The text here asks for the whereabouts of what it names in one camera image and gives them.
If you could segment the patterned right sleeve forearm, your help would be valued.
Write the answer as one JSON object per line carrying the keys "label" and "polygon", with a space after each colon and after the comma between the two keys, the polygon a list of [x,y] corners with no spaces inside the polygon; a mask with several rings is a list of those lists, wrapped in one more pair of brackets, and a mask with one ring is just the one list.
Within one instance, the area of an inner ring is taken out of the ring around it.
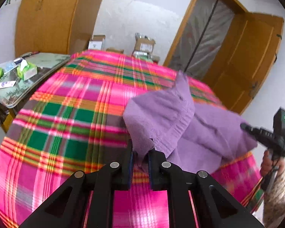
{"label": "patterned right sleeve forearm", "polygon": [[276,177],[271,192],[264,195],[264,227],[278,227],[285,218],[285,169]]}

